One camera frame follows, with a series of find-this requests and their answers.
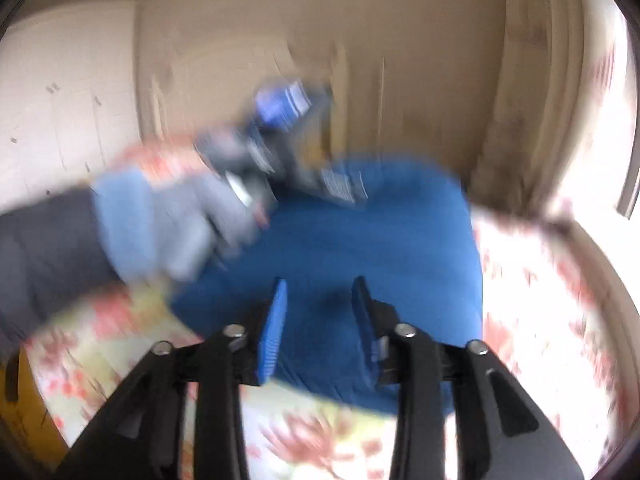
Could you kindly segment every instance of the metal bolt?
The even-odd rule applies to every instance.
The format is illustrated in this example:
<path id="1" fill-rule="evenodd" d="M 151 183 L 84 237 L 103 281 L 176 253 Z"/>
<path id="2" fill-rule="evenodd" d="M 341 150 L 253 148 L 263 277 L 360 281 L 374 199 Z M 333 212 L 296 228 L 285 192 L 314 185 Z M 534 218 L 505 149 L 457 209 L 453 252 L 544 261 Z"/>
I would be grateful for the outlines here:
<path id="1" fill-rule="evenodd" d="M 244 335 L 244 326 L 242 325 L 227 325 L 222 331 L 224 335 L 230 338 L 242 337 Z"/>
<path id="2" fill-rule="evenodd" d="M 158 341 L 151 347 L 151 351 L 156 355 L 168 355 L 173 349 L 174 346 L 168 341 Z"/>
<path id="3" fill-rule="evenodd" d="M 469 344 L 466 346 L 469 348 L 469 351 L 476 355 L 484 355 L 489 351 L 489 347 L 485 344 L 484 341 L 480 341 L 479 339 L 473 339 L 473 341 L 469 341 Z"/>
<path id="4" fill-rule="evenodd" d="M 415 328 L 407 323 L 398 323 L 395 330 L 400 337 L 413 337 L 415 335 Z"/>

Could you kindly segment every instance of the blue cloth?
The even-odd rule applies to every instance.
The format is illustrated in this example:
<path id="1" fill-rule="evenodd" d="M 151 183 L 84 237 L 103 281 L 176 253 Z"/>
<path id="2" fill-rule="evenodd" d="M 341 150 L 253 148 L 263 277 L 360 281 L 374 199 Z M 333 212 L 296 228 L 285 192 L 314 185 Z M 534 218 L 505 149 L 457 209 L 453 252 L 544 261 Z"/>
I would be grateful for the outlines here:
<path id="1" fill-rule="evenodd" d="M 158 270 L 153 190 L 138 169 L 107 173 L 93 186 L 98 235 L 124 282 Z"/>
<path id="2" fill-rule="evenodd" d="M 351 307 L 363 275 L 372 297 L 435 340 L 481 336 L 482 272 L 460 185 L 435 166 L 347 161 L 366 206 L 348 209 L 280 190 L 270 229 L 227 269 L 209 266 L 175 298 L 175 314 L 207 336 L 238 322 L 273 280 L 289 285 L 275 376 L 315 394 L 395 413 L 397 390 L 370 384 Z"/>

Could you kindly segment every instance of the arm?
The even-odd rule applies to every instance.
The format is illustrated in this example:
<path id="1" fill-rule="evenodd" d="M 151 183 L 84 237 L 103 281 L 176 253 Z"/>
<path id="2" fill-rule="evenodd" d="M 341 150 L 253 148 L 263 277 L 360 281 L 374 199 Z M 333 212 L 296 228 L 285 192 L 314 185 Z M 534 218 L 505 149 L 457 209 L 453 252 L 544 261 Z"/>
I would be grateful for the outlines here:
<path id="1" fill-rule="evenodd" d="M 69 301 L 118 279 L 100 244 L 93 195 L 73 189 L 0 216 L 0 357 Z"/>

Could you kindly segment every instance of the bed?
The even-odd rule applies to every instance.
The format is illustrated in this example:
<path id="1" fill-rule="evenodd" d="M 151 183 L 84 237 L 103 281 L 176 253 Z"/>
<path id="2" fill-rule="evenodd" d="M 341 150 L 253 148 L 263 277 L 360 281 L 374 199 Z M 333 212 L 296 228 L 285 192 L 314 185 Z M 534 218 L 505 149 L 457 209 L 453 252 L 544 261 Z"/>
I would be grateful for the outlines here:
<path id="1" fill-rule="evenodd" d="M 600 306 L 562 238 L 545 226 L 472 209 L 483 282 L 483 338 L 553 422 L 590 478 L 620 439 L 623 399 Z M 158 340 L 199 338 L 171 313 L 163 282 L 82 299 L 34 336 L 26 355 L 52 423 L 73 444 L 105 398 Z M 243 387 L 252 478 L 383 479 L 395 418 L 272 381 Z M 192 478 L 195 388 L 189 390 L 182 478 Z M 446 420 L 446 475 L 456 478 Z"/>

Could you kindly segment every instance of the pink flower pattern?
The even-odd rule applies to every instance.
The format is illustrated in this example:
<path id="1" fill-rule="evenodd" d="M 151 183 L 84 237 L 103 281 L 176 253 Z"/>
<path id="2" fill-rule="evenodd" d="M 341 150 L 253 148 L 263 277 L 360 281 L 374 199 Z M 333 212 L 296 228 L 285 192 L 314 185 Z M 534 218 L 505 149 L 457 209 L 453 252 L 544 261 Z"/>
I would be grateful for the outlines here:
<path id="1" fill-rule="evenodd" d="M 589 477 L 614 452 L 619 442 L 617 430 L 629 420 L 627 396 L 618 381 L 613 346 L 599 318 L 596 297 L 571 254 L 543 228 L 504 216 L 495 221 L 482 210 L 474 211 L 473 228 L 484 274 L 483 338 L 522 384 L 532 388 L 534 400 L 538 395 L 553 400 L 541 407 Z M 164 325 L 164 332 L 153 324 L 137 326 L 132 311 L 137 308 L 132 306 L 135 296 L 127 289 L 115 289 L 89 298 L 84 312 L 92 316 L 79 317 L 76 326 L 51 326 L 29 341 L 26 351 L 38 387 L 69 444 L 120 383 L 122 374 L 142 356 L 142 337 L 144 341 L 167 339 L 176 346 L 198 341 L 175 322 Z M 81 358 L 78 348 L 82 334 L 87 333 L 97 341 L 92 350 L 95 354 Z M 108 345 L 113 341 L 117 341 L 121 355 L 118 366 L 94 369 L 94 362 L 103 363 L 103 367 L 111 363 Z M 576 348 L 575 353 L 567 356 L 567 349 L 572 348 Z M 586 376 L 577 381 L 565 377 L 564 368 L 558 367 L 559 357 L 564 359 L 561 364 L 566 370 L 587 370 Z M 537 375 L 540 369 L 543 375 Z M 546 380 L 548 372 L 552 374 L 550 380 Z M 578 400 L 599 398 L 585 396 L 585 389 L 601 392 L 604 400 L 585 400 L 579 411 L 575 407 Z M 196 385 L 191 384 L 188 404 L 192 406 L 196 398 Z M 251 406 L 253 389 L 242 388 L 241 399 L 243 406 Z M 76 407 L 80 423 L 69 415 L 69 406 Z M 267 426 L 260 425 L 248 438 L 250 465 L 278 459 L 292 468 L 318 468 L 336 479 L 342 468 L 356 465 L 364 468 L 361 478 L 380 480 L 388 474 L 392 445 L 382 438 L 380 426 L 372 426 L 378 430 L 355 433 L 356 423 L 345 411 L 332 420 L 322 410 L 295 412 L 287 408 L 280 413 L 277 416 L 271 412 Z M 341 447 L 345 440 L 353 446 Z M 581 454 L 585 443 L 595 443 L 590 449 L 596 451 Z M 186 437 L 182 477 L 187 479 L 193 477 L 192 444 Z M 454 436 L 447 438 L 447 445 L 455 447 Z M 455 450 L 447 450 L 449 460 L 455 463 Z M 450 480 L 455 478 L 453 472 L 448 476 Z"/>

